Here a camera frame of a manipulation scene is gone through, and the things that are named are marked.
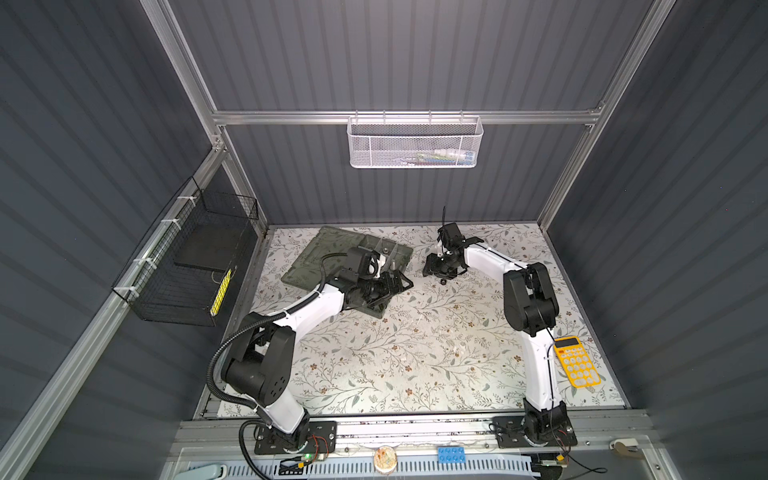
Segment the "green compartment organizer box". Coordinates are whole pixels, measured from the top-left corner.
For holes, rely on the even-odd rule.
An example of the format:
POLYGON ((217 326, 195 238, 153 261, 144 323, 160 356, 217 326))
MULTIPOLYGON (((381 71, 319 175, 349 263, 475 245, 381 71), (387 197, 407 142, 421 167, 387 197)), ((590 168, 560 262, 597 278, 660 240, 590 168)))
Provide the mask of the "green compartment organizer box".
MULTIPOLYGON (((281 281, 288 286, 305 291, 311 291, 321 283, 327 288, 331 286, 337 288, 335 274, 343 265, 347 251, 352 247, 365 247, 385 255, 387 261, 382 272, 401 271, 406 275, 407 266, 413 255, 411 247, 389 238, 324 226, 299 254, 282 276, 281 281)), ((381 319, 392 298, 378 306, 343 305, 343 308, 357 310, 381 319)))

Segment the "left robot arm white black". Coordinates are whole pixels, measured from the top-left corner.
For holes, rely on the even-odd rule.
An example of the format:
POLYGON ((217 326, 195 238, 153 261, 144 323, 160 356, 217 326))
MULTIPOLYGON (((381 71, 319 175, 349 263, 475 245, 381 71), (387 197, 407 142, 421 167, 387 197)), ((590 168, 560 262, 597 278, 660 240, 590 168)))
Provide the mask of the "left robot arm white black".
POLYGON ((319 272, 318 284, 293 304, 270 314, 248 313, 206 371, 213 396, 256 412, 285 436, 303 434, 310 419, 288 389, 299 341, 331 317, 374 309, 414 286, 384 254, 366 247, 322 256, 319 272))

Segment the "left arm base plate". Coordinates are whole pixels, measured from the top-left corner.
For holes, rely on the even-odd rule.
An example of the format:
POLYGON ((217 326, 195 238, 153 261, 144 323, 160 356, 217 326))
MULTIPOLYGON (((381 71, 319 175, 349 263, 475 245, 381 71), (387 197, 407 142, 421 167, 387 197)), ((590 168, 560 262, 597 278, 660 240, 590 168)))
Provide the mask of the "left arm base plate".
POLYGON ((336 449, 338 423, 315 421, 301 424, 291 434, 276 427, 258 426, 255 433, 256 455, 328 454, 336 449))

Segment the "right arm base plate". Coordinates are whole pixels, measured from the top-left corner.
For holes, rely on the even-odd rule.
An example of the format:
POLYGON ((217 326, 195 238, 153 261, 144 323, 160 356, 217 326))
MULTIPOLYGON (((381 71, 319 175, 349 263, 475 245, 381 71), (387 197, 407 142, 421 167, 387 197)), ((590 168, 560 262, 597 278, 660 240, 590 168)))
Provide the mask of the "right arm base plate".
POLYGON ((488 425, 500 448, 575 447, 576 432, 568 420, 535 420, 530 415, 496 416, 488 425))

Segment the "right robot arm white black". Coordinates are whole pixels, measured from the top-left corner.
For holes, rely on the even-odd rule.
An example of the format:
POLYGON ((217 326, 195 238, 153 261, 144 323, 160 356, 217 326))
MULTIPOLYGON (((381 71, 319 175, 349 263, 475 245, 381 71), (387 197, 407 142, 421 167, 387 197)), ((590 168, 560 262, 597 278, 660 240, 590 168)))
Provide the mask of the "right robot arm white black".
POLYGON ((523 347, 526 391, 522 431, 528 443, 575 445, 567 406, 556 386, 551 329, 556 325, 559 304, 547 267, 512 259, 478 237, 467 238, 454 222, 438 229, 437 241, 441 251, 427 256, 422 271, 425 277, 435 276, 446 283, 474 269, 502 285, 504 316, 523 347))

